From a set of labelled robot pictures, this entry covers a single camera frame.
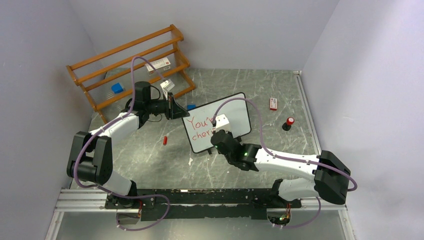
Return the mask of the small whiteboard with black frame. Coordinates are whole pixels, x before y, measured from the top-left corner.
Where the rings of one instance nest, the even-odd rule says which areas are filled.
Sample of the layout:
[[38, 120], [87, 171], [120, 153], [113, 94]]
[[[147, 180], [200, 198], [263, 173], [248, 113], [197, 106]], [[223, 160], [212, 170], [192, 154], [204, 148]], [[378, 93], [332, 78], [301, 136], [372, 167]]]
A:
[[[200, 153], [213, 147], [211, 137], [215, 127], [212, 118], [219, 106], [233, 98], [245, 98], [243, 92], [238, 92], [212, 102], [197, 106], [188, 111], [189, 116], [182, 118], [182, 122], [193, 153]], [[247, 103], [243, 100], [233, 100], [226, 103], [218, 112], [228, 117], [232, 135], [242, 137], [251, 132], [251, 121]]]

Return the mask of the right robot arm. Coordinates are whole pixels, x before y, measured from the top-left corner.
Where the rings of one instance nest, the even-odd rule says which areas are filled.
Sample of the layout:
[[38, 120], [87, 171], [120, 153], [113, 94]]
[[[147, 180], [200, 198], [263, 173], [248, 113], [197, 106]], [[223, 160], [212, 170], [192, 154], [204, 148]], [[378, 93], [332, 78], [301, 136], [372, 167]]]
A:
[[270, 193], [270, 202], [275, 207], [309, 197], [320, 197], [335, 205], [346, 203], [351, 171], [331, 151], [298, 155], [265, 150], [258, 144], [241, 144], [224, 130], [216, 131], [210, 142], [230, 165], [242, 171], [275, 171], [296, 176], [294, 180], [279, 181]]

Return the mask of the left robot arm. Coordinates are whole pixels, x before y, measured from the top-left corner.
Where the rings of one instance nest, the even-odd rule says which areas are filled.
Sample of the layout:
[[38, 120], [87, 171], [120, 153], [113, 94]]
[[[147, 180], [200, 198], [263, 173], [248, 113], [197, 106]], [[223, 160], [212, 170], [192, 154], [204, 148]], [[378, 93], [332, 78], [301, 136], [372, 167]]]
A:
[[113, 145], [128, 137], [149, 121], [151, 115], [167, 120], [188, 117], [188, 110], [179, 105], [171, 92], [153, 99], [153, 86], [147, 81], [133, 84], [133, 97], [116, 118], [90, 132], [79, 131], [73, 137], [66, 173], [84, 188], [91, 187], [114, 194], [122, 208], [132, 208], [139, 200], [137, 185], [113, 168]]

